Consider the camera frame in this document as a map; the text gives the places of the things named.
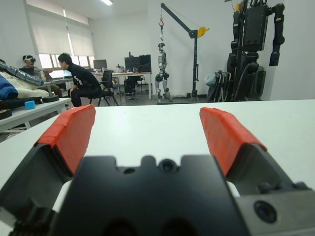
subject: blue jacket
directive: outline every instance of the blue jacket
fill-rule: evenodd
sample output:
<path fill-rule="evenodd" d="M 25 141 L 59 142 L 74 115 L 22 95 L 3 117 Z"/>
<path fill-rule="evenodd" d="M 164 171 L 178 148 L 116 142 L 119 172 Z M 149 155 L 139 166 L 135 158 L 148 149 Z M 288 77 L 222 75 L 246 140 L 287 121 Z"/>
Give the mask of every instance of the blue jacket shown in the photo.
<path fill-rule="evenodd" d="M 11 100 L 18 97 L 18 92 L 15 87 L 0 75 L 0 100 Z"/>

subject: desk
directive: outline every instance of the desk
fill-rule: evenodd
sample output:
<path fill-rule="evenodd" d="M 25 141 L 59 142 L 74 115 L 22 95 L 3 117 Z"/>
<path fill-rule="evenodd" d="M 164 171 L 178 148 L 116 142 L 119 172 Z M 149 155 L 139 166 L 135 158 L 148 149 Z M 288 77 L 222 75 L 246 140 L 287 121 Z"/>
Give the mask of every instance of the desk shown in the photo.
<path fill-rule="evenodd" d="M 36 108 L 32 110 L 25 110 L 24 106 L 12 109 L 12 116 L 0 120 L 0 132 L 23 123 L 25 123 L 26 128 L 30 128 L 30 120 L 42 117 L 55 111 L 60 114 L 66 110 L 65 104 L 69 101 L 71 101 L 70 98 L 60 98 L 59 101 L 56 102 L 38 104 L 36 105 Z"/>
<path fill-rule="evenodd" d="M 157 163 L 169 158 L 177 164 L 185 154 L 209 154 L 199 118 L 202 107 L 234 114 L 266 145 L 292 181 L 304 181 L 315 189 L 315 100 L 96 107 L 86 156 L 113 155 L 119 166 L 139 166 L 149 154 Z M 55 119 L 0 143 L 0 188 Z M 141 142 L 141 148 L 134 148 L 132 140 Z M 60 209 L 68 186 L 64 185 L 55 210 Z"/>
<path fill-rule="evenodd" d="M 103 73 L 101 72 L 97 72 L 97 73 L 93 73 L 94 76 L 96 77 L 103 77 Z M 136 72 L 136 73 L 133 73 L 133 72 L 123 72 L 123 73 L 113 73 L 113 77 L 126 77 L 126 76 L 146 76 L 146 75 L 149 75 L 149 99 L 152 99 L 152 91 L 151 91 L 151 83 L 152 83 L 152 80 L 151 80 L 151 74 L 152 72 Z"/>

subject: ceiling light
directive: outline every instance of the ceiling light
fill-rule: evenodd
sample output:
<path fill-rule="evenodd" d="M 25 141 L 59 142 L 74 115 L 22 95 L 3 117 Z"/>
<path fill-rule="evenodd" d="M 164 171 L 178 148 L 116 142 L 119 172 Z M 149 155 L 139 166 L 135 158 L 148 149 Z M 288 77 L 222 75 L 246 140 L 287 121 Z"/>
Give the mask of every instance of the ceiling light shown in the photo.
<path fill-rule="evenodd" d="M 111 2 L 111 0 L 102 0 L 104 3 L 106 3 L 107 5 L 113 5 L 113 3 Z"/>

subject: humanoid robot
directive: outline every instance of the humanoid robot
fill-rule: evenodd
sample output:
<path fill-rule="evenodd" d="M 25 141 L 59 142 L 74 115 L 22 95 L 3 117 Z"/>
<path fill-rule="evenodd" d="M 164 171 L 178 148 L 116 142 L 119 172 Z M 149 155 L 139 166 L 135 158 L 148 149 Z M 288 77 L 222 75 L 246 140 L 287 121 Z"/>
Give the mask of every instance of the humanoid robot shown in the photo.
<path fill-rule="evenodd" d="M 259 68 L 257 52 L 264 50 L 268 16 L 273 14 L 275 14 L 275 38 L 269 65 L 278 66 L 280 46 L 285 41 L 284 9 L 282 3 L 269 7 L 267 0 L 243 0 L 237 5 L 233 22 L 232 54 L 229 58 L 229 66 L 234 74 L 234 101 L 246 101 L 246 95 L 252 87 Z M 246 53 L 244 62 L 242 62 L 243 53 Z"/>
<path fill-rule="evenodd" d="M 158 55 L 158 66 L 159 66 L 159 73 L 156 75 L 156 90 L 157 90 L 157 99 L 158 102 L 161 102 L 161 90 L 159 89 L 159 83 L 163 82 L 163 89 L 165 93 L 165 97 L 169 100 L 169 102 L 173 102 L 171 99 L 171 94 L 169 92 L 169 88 L 167 87 L 167 78 L 169 77 L 169 74 L 166 73 L 165 69 L 167 66 L 167 59 L 166 59 L 166 53 L 163 49 L 165 46 L 164 43 L 159 43 L 159 55 Z"/>

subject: man in black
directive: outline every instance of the man in black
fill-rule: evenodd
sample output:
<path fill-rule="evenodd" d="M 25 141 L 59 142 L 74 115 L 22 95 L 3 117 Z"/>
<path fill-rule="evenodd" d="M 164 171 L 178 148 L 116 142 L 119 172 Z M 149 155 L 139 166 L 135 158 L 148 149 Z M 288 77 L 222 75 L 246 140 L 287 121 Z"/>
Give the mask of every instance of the man in black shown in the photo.
<path fill-rule="evenodd" d="M 75 107 L 82 105 L 81 97 L 99 97 L 101 87 L 90 71 L 73 64 L 71 56 L 67 53 L 62 53 L 58 60 L 62 70 L 68 70 L 72 74 L 74 85 L 68 90 L 68 94 Z"/>

